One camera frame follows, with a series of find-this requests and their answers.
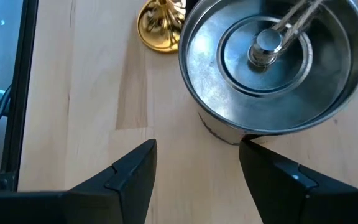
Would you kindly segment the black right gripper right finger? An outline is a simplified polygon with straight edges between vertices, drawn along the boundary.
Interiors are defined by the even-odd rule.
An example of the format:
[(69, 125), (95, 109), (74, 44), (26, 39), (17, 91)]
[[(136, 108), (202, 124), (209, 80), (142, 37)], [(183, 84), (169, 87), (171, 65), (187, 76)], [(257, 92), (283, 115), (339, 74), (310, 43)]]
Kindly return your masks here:
[(358, 224), (358, 189), (243, 139), (239, 160), (263, 224)]

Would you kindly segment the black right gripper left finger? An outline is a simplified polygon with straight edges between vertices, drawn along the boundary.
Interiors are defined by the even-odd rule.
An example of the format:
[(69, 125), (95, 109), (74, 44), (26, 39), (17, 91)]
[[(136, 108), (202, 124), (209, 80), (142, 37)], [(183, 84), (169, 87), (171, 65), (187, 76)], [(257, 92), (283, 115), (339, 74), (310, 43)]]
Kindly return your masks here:
[(0, 224), (144, 224), (156, 166), (149, 139), (70, 190), (0, 193)]

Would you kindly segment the galvanized metal tin with lid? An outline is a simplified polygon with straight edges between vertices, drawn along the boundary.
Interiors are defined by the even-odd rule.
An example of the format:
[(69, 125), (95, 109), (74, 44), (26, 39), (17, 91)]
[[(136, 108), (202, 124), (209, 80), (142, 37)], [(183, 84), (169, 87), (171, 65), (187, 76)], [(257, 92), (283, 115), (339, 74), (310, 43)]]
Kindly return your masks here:
[(219, 139), (302, 131), (333, 117), (358, 89), (358, 7), (322, 0), (285, 44), (278, 24), (299, 0), (195, 0), (179, 65), (199, 116)]

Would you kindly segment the gold candlestick holder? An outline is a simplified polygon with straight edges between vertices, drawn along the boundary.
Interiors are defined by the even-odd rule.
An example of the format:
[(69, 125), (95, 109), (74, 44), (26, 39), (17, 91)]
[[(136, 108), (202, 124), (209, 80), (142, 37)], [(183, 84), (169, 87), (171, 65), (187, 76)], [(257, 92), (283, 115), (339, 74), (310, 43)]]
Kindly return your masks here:
[(141, 41), (160, 53), (176, 53), (185, 23), (186, 0), (148, 0), (137, 18)]

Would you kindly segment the black aluminium table frame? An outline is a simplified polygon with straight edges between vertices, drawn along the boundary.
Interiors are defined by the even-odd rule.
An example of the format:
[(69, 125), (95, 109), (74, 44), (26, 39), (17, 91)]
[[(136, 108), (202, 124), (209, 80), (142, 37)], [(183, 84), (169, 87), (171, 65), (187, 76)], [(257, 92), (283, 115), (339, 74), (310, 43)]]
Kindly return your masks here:
[(11, 100), (0, 168), (0, 192), (15, 192), (18, 189), (38, 6), (39, 0), (23, 0)]

